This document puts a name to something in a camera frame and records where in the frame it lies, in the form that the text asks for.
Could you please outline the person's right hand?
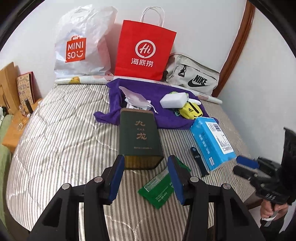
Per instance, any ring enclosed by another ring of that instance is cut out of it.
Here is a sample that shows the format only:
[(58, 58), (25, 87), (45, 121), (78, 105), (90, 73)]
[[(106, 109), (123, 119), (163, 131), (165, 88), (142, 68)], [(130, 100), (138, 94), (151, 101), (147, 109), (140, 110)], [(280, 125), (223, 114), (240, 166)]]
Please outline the person's right hand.
[(272, 207), (271, 202), (264, 199), (260, 206), (260, 216), (261, 218), (269, 218), (277, 211), (277, 215), (275, 216), (275, 220), (277, 220), (287, 214), (288, 208), (289, 205), (287, 203), (283, 205), (276, 204)]

